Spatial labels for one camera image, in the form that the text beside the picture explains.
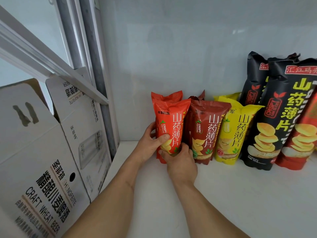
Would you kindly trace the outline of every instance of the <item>white wall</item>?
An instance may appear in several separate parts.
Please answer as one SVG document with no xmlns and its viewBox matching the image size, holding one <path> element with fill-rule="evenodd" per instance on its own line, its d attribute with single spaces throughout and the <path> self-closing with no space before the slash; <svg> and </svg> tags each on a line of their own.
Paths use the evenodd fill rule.
<svg viewBox="0 0 317 238">
<path fill-rule="evenodd" d="M 0 0 L 0 5 L 29 29 L 66 63 L 68 62 L 57 14 L 49 0 Z M 0 59 L 0 87 L 32 78 L 6 61 Z M 45 83 L 39 82 L 53 113 L 53 104 Z"/>
<path fill-rule="evenodd" d="M 250 51 L 317 56 L 317 0 L 99 0 L 120 140 L 154 121 L 150 92 L 242 90 Z"/>
</svg>

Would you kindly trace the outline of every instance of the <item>left hand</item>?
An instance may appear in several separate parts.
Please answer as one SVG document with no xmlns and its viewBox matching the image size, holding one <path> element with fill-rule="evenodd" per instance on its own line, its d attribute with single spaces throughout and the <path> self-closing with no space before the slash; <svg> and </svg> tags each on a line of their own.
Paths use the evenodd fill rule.
<svg viewBox="0 0 317 238">
<path fill-rule="evenodd" d="M 151 133 L 155 130 L 155 122 L 151 123 L 145 130 L 144 135 L 139 140 L 137 146 L 132 152 L 134 159 L 137 159 L 141 165 L 143 165 L 156 151 L 156 149 L 164 144 L 169 138 L 169 134 L 164 134 L 158 139 L 152 139 L 155 137 L 155 133 Z"/>
</svg>

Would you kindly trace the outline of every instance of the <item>cardboard box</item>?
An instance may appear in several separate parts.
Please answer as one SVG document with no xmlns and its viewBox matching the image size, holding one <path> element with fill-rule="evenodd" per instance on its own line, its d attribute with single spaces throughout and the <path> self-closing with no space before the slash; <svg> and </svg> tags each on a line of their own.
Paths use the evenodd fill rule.
<svg viewBox="0 0 317 238">
<path fill-rule="evenodd" d="M 88 75 L 85 68 L 81 70 L 82 75 Z M 99 194 L 111 164 L 99 104 L 58 76 L 46 80 L 46 86 L 90 200 L 93 201 Z"/>
<path fill-rule="evenodd" d="M 0 88 L 0 206 L 26 237 L 61 237 L 90 201 L 61 125 L 27 83 Z"/>
</svg>

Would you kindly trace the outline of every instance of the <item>leaf graphic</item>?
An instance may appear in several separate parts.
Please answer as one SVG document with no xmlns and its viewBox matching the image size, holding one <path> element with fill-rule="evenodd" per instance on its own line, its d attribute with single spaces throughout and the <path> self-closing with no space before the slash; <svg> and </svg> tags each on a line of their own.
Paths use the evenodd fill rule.
<svg viewBox="0 0 317 238">
<path fill-rule="evenodd" d="M 282 97 L 285 96 L 285 94 L 286 94 L 286 92 L 283 92 L 283 93 L 281 93 L 278 97 L 279 97 L 279 98 L 282 98 Z"/>
</svg>

